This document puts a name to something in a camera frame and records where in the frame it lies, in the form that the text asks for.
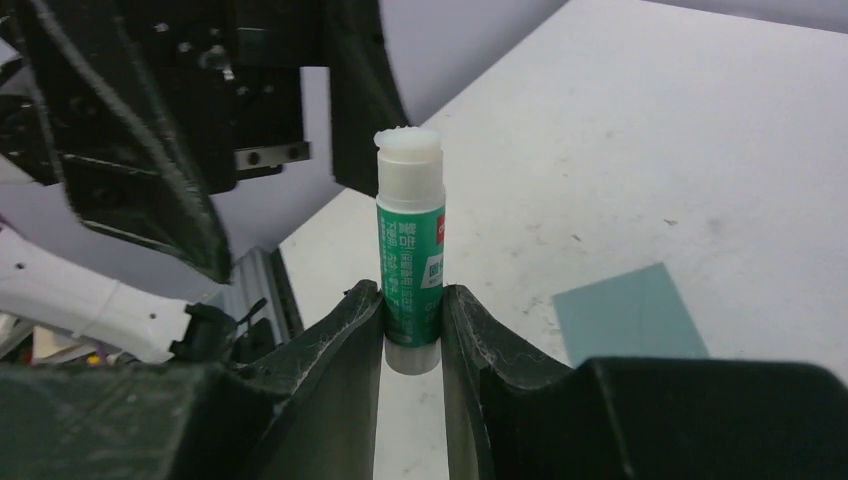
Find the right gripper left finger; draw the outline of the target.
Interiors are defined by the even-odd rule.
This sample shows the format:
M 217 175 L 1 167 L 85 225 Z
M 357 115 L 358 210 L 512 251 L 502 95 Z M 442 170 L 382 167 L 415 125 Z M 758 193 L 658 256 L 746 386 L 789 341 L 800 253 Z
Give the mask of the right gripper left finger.
M 369 479 L 382 298 L 362 280 L 242 367 L 1 369 L 5 479 Z

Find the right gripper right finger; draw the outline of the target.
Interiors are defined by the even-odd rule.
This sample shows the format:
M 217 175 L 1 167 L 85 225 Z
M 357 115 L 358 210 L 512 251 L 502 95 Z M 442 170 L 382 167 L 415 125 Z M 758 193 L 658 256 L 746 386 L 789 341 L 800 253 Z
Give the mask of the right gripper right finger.
M 843 479 L 847 389 L 802 363 L 593 358 L 576 368 L 445 289 L 453 479 Z

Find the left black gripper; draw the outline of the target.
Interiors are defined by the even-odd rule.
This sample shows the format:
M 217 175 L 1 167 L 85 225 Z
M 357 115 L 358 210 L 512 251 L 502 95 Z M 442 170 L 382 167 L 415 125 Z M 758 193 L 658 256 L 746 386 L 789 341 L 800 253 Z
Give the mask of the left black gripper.
M 113 1 L 15 2 L 44 150 L 80 223 L 228 282 L 211 192 L 310 158 L 300 70 L 323 63 L 322 6 L 128 1 L 128 30 Z M 374 197 L 374 136 L 409 124 L 380 2 L 326 1 L 324 53 L 332 174 Z

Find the teal envelope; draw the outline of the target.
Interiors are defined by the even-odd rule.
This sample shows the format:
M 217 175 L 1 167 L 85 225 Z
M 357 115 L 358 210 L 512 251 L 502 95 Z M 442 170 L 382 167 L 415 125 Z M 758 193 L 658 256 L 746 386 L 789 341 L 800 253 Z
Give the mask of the teal envelope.
M 558 293 L 552 301 L 573 366 L 594 357 L 709 356 L 663 263 Z

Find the green white glue stick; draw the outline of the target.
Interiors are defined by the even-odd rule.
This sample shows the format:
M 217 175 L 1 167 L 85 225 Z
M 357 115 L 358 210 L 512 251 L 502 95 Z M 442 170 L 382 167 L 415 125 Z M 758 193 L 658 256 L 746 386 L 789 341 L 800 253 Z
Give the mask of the green white glue stick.
M 425 374 L 440 362 L 444 287 L 443 150 L 437 132 L 378 132 L 376 197 L 385 358 L 397 373 Z

